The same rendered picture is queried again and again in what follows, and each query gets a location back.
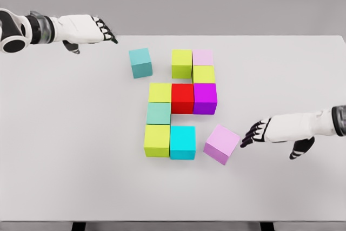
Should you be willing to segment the teal cube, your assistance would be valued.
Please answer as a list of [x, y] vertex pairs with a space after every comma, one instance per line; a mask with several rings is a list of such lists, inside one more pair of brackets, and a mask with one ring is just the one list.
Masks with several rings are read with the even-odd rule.
[[152, 62], [148, 48], [130, 50], [129, 58], [134, 78], [152, 76]]
[[170, 125], [171, 103], [149, 102], [146, 124]]

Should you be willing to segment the light pink cube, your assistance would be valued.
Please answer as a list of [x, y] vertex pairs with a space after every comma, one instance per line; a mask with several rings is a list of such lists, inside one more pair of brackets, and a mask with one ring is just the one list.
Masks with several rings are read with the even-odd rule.
[[213, 51], [210, 49], [195, 49], [192, 50], [193, 65], [214, 65]]
[[220, 164], [226, 165], [239, 141], [239, 135], [218, 124], [207, 138], [203, 152]]

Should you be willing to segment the yellow-green cube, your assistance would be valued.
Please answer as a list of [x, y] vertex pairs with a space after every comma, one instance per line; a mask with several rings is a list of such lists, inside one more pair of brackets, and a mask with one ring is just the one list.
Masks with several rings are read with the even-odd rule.
[[150, 83], [148, 102], [171, 103], [171, 83]]
[[147, 124], [143, 147], [146, 157], [170, 157], [170, 125]]
[[216, 83], [215, 70], [212, 65], [194, 65], [192, 67], [193, 83]]
[[172, 78], [191, 79], [192, 50], [173, 49], [171, 53]]

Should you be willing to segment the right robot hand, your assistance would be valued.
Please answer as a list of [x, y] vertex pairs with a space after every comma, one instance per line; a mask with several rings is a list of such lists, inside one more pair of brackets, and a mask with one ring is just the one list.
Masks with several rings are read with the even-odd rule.
[[315, 142], [319, 120], [313, 114], [286, 114], [262, 119], [251, 126], [241, 142], [241, 147], [258, 143], [284, 143], [293, 141], [289, 155], [294, 160], [307, 153]]

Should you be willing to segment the red cube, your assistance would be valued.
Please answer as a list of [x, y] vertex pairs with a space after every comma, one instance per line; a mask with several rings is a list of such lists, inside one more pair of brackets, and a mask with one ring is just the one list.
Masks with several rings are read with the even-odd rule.
[[192, 83], [173, 83], [171, 87], [171, 113], [193, 114], [194, 85]]

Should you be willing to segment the cyan cube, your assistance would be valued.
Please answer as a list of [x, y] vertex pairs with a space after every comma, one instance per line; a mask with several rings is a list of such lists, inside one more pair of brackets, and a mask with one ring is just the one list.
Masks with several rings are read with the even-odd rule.
[[170, 158], [194, 160], [196, 154], [196, 129], [194, 126], [171, 126]]

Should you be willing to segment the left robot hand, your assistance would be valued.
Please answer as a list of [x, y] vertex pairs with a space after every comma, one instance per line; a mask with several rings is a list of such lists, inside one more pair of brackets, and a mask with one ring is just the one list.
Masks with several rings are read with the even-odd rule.
[[106, 23], [96, 16], [67, 15], [52, 19], [55, 28], [54, 42], [62, 42], [65, 48], [79, 54], [79, 45], [96, 44], [104, 41], [118, 43]]

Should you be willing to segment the purple cube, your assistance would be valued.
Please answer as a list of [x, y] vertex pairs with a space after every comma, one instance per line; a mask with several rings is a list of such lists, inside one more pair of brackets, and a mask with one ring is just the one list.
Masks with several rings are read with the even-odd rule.
[[213, 115], [218, 104], [215, 83], [194, 83], [193, 114]]

